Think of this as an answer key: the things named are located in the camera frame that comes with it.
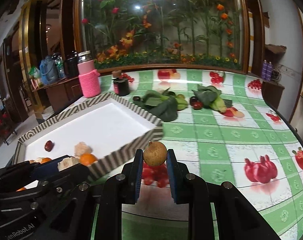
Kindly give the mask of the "pink knitted sleeve bottle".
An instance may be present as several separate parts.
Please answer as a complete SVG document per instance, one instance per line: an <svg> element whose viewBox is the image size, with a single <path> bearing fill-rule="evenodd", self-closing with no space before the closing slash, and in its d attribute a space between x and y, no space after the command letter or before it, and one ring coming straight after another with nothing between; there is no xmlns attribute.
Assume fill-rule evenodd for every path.
<svg viewBox="0 0 303 240"><path fill-rule="evenodd" d="M99 77L100 74L94 66L94 60L90 51L78 54L78 78L85 98L92 98L101 93Z"/></svg>

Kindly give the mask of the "dark red cherry tomato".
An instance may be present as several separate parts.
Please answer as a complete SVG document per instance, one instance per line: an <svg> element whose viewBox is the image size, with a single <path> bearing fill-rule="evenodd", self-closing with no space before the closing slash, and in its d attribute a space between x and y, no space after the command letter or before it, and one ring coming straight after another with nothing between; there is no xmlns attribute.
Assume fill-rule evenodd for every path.
<svg viewBox="0 0 303 240"><path fill-rule="evenodd" d="M200 110L200 109L202 109L204 107L203 103L199 102L199 101L195 102L192 106L193 106L194 110Z"/></svg>

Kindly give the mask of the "green leafy vegetable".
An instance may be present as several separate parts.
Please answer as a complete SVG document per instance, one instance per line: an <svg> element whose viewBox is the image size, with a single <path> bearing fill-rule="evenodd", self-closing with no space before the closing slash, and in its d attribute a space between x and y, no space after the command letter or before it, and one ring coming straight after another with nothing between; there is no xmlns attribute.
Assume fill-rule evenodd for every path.
<svg viewBox="0 0 303 240"><path fill-rule="evenodd" d="M197 89L193 89L192 92L205 108L226 113L228 108L233 106L232 100L221 98L222 91L215 86L201 86L197 84Z"/></svg>
<svg viewBox="0 0 303 240"><path fill-rule="evenodd" d="M178 112L188 107L188 102L182 94L175 94L169 89L163 92L148 90L143 96L133 96L132 101L163 122L175 121Z"/></svg>

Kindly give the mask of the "right green leafy vegetable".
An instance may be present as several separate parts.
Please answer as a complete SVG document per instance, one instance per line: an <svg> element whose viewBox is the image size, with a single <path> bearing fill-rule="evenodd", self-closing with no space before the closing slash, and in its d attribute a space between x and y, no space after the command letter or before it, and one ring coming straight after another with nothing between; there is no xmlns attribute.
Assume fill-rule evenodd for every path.
<svg viewBox="0 0 303 240"><path fill-rule="evenodd" d="M232 100L221 98L222 91L215 86L201 86L197 84L197 89L193 89L192 92L205 108L226 113L228 108L233 106Z"/></svg>

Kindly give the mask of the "small dark jar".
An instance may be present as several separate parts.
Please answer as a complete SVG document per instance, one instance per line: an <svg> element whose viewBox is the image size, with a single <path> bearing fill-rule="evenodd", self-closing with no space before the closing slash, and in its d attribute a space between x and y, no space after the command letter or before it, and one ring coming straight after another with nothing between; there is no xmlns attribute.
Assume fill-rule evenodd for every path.
<svg viewBox="0 0 303 240"><path fill-rule="evenodd" d="M130 94L129 81L127 78L122 76L120 70L114 70L112 72L113 77L113 88L115 94L118 96L127 96Z"/></svg>

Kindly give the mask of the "orange mandarin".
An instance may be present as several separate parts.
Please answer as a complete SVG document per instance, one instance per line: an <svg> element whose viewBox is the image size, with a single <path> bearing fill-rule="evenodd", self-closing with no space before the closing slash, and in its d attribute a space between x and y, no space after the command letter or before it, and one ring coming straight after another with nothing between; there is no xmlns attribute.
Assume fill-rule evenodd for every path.
<svg viewBox="0 0 303 240"><path fill-rule="evenodd" d="M19 191L24 191L24 190L26 190L26 188L25 188L25 187L22 187L22 188L18 189L17 192L19 192Z"/></svg>
<svg viewBox="0 0 303 240"><path fill-rule="evenodd" d="M95 155L91 153L84 153L79 157L79 163L85 165L85 166L90 166L92 165L95 161L98 161Z"/></svg>
<svg viewBox="0 0 303 240"><path fill-rule="evenodd" d="M40 160L40 163L41 164L44 164L44 163L47 163L47 162L49 162L49 161L51 161L52 159L51 158L41 158L41 160Z"/></svg>

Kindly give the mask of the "left green leafy vegetable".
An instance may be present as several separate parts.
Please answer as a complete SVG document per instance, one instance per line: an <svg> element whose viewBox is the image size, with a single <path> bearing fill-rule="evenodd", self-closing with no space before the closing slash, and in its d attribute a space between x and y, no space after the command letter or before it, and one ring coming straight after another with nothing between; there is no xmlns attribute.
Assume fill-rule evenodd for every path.
<svg viewBox="0 0 303 240"><path fill-rule="evenodd" d="M133 96L132 101L163 122L175 121L178 112L188 107L188 102L182 94L175 94L169 89L163 92L148 90L143 96Z"/></svg>

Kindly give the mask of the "wooden side cabinet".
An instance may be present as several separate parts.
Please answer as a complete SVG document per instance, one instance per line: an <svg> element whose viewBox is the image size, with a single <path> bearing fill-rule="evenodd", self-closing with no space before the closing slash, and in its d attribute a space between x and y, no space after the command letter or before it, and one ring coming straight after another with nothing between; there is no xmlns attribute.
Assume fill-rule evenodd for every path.
<svg viewBox="0 0 303 240"><path fill-rule="evenodd" d="M65 109L83 96L78 77L64 78L50 85L32 89L35 106L43 111L52 107L53 111Z"/></svg>

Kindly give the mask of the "green tablecloth with fruits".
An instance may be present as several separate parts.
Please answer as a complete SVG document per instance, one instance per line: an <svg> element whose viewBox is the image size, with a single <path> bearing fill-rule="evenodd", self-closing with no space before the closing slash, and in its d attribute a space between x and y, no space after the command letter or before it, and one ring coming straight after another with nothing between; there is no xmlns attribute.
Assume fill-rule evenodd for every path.
<svg viewBox="0 0 303 240"><path fill-rule="evenodd" d="M280 239L303 239L303 142L263 100L259 79L217 70L127 72L133 101L149 90L185 99L199 86L215 86L232 102L222 114L188 106L163 125L162 143L208 183L228 181Z"/></svg>

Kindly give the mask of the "dried red date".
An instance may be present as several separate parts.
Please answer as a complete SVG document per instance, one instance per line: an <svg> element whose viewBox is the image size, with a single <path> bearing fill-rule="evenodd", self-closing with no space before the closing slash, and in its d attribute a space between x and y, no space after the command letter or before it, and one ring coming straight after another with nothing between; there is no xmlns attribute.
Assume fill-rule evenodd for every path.
<svg viewBox="0 0 303 240"><path fill-rule="evenodd" d="M53 149L53 147L54 147L54 143L51 140L49 140L49 141L47 141L45 143L44 149L47 152L51 152L51 150Z"/></svg>

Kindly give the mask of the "white striped cardboard tray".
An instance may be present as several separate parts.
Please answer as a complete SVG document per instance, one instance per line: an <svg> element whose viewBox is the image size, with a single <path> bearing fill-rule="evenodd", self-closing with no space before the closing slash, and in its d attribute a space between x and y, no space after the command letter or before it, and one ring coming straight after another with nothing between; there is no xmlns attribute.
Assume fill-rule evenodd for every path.
<svg viewBox="0 0 303 240"><path fill-rule="evenodd" d="M74 155L83 141L98 161L88 166L95 181L130 161L137 149L163 136L162 120L116 94L104 93L71 107L22 135L12 163ZM51 152L44 149L51 140Z"/></svg>

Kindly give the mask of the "purple spray cans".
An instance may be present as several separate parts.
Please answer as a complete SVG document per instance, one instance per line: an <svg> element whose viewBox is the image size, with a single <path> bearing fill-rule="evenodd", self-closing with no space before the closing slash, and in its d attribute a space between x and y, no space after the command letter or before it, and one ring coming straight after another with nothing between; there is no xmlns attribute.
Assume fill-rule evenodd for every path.
<svg viewBox="0 0 303 240"><path fill-rule="evenodd" d="M271 64L271 62L264 60L262 64L262 71L261 71L262 79L270 81L272 73L273 73L273 65Z"/></svg>

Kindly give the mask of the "blue thermos jug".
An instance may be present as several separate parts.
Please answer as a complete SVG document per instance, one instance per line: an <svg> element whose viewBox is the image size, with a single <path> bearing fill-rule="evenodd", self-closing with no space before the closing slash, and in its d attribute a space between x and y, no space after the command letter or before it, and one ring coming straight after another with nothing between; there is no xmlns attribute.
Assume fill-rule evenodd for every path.
<svg viewBox="0 0 303 240"><path fill-rule="evenodd" d="M42 83L45 86L58 81L57 68L55 66L55 61L51 56L47 55L44 60L41 60L40 74Z"/></svg>

